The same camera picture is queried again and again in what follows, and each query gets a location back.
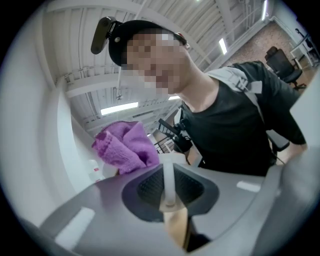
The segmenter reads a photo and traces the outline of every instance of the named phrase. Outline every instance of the black t-shirt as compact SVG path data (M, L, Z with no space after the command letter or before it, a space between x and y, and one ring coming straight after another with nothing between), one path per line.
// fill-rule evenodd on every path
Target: black t-shirt
M289 109L299 93L268 71L262 62L234 64L249 82L262 81L262 93L256 94L263 113L242 92L219 82L214 103L202 112L193 113L182 104L186 131L201 153L204 168L230 173L264 176L272 162L266 130L275 130L295 144L305 140Z

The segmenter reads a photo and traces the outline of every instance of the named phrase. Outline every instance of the cable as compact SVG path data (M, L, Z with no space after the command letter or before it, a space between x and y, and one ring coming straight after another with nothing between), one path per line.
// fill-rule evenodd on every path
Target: cable
M282 161L275 153L272 152L272 154L281 162L283 163L284 165L286 164L284 161Z

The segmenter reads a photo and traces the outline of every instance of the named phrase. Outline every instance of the ceiling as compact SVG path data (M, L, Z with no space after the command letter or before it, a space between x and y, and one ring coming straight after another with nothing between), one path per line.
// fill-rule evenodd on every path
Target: ceiling
M157 120L166 119L181 102L145 89L128 73L121 72L117 91L119 67L110 59L108 45L98 55L90 50L98 21L113 16L126 22L138 14L138 19L181 32L191 58L204 71L222 54L218 41L224 38L227 46L236 42L259 20L261 6L261 0L53 0L43 17L46 59L51 76L66 79L72 115L92 136L116 120L141 121L151 133ZM101 109L132 102L139 102L138 107L101 115Z

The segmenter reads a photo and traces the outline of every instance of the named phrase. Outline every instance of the white wall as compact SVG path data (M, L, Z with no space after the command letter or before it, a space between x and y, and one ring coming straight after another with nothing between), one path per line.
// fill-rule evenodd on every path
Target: white wall
M51 177L63 203L91 185L75 144L66 86L66 80L61 77L50 93L44 137L49 166L47 175Z
M98 154L91 148L91 145L95 141L94 138L91 137L74 118L72 118L72 131L79 158L86 172L92 172L92 166L89 160L96 160L105 178L114 176L117 168L103 162Z
M302 36L299 35L295 29L299 29L304 35L307 34L306 30L297 21L295 13L281 0L276 1L272 15L277 18L276 22L295 43L298 43L302 39ZM310 49L306 43L304 43L304 46L308 50Z
M301 129L308 148L320 148L319 85L320 68L317 69L307 89L290 109L290 113Z
M50 90L37 58L34 21L15 39L0 76L0 181L15 212L39 226L59 205L44 175L44 119Z

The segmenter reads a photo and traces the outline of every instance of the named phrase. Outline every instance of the black cap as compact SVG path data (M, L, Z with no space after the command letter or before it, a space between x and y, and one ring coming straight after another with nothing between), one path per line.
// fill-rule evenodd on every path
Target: black cap
M164 29L171 32L177 40L182 42L183 45L187 43L186 39L179 34L158 24L146 20L130 20L115 27L111 33L111 37L109 38L109 54L115 64L118 66L126 64L122 58L122 53L125 51L128 41L135 34L145 29Z

